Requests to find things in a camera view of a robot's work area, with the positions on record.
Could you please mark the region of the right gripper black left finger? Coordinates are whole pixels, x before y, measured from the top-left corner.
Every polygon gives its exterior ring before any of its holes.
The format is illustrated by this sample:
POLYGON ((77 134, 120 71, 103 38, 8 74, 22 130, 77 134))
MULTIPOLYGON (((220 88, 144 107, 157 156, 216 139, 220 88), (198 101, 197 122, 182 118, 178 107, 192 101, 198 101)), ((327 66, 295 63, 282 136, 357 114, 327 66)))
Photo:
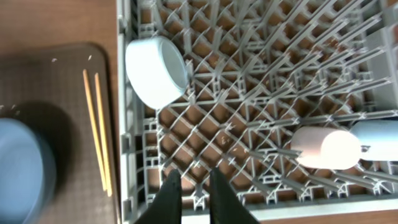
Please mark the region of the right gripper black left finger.
POLYGON ((151 206, 135 224, 181 224, 182 187, 177 169, 169 172, 151 206))

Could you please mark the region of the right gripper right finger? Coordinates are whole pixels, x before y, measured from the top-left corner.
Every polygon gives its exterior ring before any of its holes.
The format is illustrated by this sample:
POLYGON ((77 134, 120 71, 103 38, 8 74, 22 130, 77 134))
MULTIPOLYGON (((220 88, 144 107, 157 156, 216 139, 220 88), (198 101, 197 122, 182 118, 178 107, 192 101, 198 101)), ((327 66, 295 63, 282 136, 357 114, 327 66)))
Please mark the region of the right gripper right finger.
POLYGON ((210 223, 259 224, 238 200, 226 177, 216 167, 210 172, 210 223))

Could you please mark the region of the wooden chopstick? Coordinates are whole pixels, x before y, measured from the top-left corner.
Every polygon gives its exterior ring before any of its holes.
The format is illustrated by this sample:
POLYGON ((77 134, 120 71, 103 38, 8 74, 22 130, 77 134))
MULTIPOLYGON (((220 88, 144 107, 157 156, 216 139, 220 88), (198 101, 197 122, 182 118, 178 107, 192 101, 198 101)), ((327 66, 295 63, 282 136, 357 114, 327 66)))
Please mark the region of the wooden chopstick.
POLYGON ((85 87, 86 103, 88 106, 88 112, 89 112, 89 117, 90 117, 91 130, 92 130, 92 134, 93 134, 96 156, 97 156, 97 160, 98 160, 98 167, 99 167, 99 172, 100 172, 100 176, 101 176, 101 183, 102 183, 103 191, 105 192, 105 191, 107 191, 106 177, 105 177, 105 173, 104 173, 103 158, 102 158, 102 153, 101 153, 100 139, 98 136, 98 128, 97 128, 97 124, 96 124, 96 120, 95 120, 90 83, 89 83, 88 73, 87 73, 86 69, 83 69, 83 81, 84 81, 84 87, 85 87))
POLYGON ((103 153, 103 162, 104 162, 104 172, 105 172, 105 179, 106 179, 106 191, 108 197, 113 195, 113 188, 111 183, 111 170, 109 167, 109 156, 108 156, 108 141, 106 135, 106 126, 104 120, 104 113, 103 113, 103 102, 102 102, 102 94, 100 88, 100 78, 99 73, 95 73, 95 88, 96 88, 96 102, 97 102, 97 111, 98 111, 98 118, 99 118, 99 132, 101 138, 101 147, 103 153))

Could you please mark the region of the pink plastic cup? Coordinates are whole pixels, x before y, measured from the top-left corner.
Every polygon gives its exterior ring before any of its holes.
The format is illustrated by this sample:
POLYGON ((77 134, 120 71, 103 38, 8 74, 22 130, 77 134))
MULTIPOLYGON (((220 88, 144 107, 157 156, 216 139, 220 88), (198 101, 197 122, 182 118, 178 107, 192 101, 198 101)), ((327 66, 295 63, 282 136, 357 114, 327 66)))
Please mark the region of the pink plastic cup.
POLYGON ((290 148, 300 151, 298 163, 311 169, 350 169, 362 153, 359 139, 349 131, 312 126, 294 132, 290 148))

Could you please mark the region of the light blue rice bowl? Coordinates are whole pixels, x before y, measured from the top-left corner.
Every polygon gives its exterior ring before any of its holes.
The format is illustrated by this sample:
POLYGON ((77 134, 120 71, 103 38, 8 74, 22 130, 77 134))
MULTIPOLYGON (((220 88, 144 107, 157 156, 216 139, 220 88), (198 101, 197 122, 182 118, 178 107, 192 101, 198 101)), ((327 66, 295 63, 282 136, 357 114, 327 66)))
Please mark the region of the light blue rice bowl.
POLYGON ((171 104, 187 89, 188 72, 182 54, 165 37, 131 41, 125 62, 136 95, 154 110, 171 104))

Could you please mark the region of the dark blue plate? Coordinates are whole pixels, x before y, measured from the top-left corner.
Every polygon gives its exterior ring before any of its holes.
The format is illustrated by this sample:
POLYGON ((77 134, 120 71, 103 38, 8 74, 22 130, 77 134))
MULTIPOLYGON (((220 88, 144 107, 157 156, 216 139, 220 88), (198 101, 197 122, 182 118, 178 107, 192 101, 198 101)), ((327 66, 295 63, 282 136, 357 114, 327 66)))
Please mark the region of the dark blue plate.
POLYGON ((35 223, 57 178, 51 148, 24 123, 1 119, 1 223, 35 223))

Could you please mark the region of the light blue plastic cup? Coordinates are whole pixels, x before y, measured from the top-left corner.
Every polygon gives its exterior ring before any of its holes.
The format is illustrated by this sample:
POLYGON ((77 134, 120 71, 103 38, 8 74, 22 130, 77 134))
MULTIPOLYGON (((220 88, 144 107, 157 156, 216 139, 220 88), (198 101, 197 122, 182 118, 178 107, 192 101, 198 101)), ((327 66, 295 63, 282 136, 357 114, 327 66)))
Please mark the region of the light blue plastic cup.
POLYGON ((350 131, 359 139, 363 147, 361 159, 397 161, 396 120, 359 121, 350 131))

